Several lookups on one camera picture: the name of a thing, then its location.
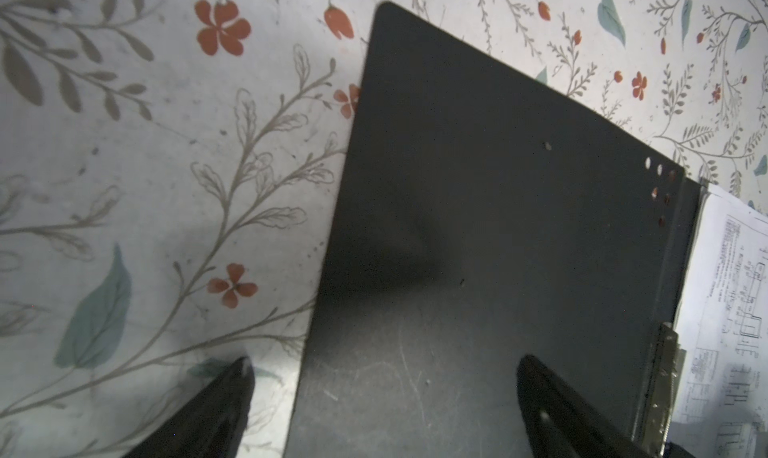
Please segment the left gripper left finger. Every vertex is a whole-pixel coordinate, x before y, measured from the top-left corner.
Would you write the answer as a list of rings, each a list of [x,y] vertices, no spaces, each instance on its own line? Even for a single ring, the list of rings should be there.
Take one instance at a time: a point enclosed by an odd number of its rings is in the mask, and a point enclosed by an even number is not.
[[[255,373],[250,359],[235,360],[126,455],[235,457],[248,424],[254,388]]]

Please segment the paper sheet with technical drawing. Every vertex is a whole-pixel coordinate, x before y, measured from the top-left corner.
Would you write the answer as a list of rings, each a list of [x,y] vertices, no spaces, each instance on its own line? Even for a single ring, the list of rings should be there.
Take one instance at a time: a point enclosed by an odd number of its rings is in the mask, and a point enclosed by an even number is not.
[[[674,320],[684,351],[670,440],[695,457],[767,454],[767,219],[707,186]]]

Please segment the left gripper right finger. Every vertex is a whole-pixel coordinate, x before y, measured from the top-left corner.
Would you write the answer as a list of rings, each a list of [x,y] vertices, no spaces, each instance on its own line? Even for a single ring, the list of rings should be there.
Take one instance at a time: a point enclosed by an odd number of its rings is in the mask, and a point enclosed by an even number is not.
[[[517,367],[517,398],[535,457],[646,457],[533,355]]]

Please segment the orange black file folder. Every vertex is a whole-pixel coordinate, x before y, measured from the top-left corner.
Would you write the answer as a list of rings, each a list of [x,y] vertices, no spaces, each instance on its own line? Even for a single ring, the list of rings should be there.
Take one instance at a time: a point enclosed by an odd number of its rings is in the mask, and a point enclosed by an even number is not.
[[[662,452],[701,188],[619,127],[376,9],[285,453],[529,457],[546,367]]]

